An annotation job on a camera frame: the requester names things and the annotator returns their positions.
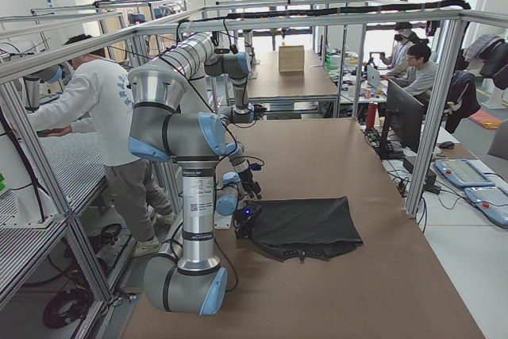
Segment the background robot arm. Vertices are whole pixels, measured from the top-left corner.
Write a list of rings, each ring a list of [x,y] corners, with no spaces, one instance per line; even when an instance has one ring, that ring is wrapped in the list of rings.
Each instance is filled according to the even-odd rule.
[[[40,84],[57,83],[63,78],[63,68],[60,64],[52,65],[45,69],[25,75],[23,79],[23,88],[25,91],[24,107],[26,110],[37,111],[40,106]]]

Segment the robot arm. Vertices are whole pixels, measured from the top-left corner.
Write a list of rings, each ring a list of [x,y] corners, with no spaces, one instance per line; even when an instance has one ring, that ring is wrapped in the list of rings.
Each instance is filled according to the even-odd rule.
[[[218,109],[218,115],[225,125],[248,124],[257,118],[254,106],[249,102],[247,85],[256,63],[255,53],[249,43],[246,50],[238,52],[233,44],[228,49],[218,46],[220,38],[217,33],[196,33],[188,37],[179,47],[187,55],[196,57],[199,49],[203,54],[199,57],[198,74],[189,77],[189,83],[198,80],[201,74],[209,77],[225,75],[233,86],[234,103]],[[234,141],[227,149],[226,155],[240,176],[241,185],[251,198],[261,198],[260,185],[253,179],[252,170],[259,170],[257,164],[251,164],[244,156],[244,146]]]
[[[222,114],[177,113],[187,77],[145,64],[129,73],[135,89],[129,151],[182,168],[183,209],[177,217],[181,253],[162,248],[147,263],[144,293],[156,308],[173,313],[216,314],[228,272],[214,253],[215,168],[227,155]]]

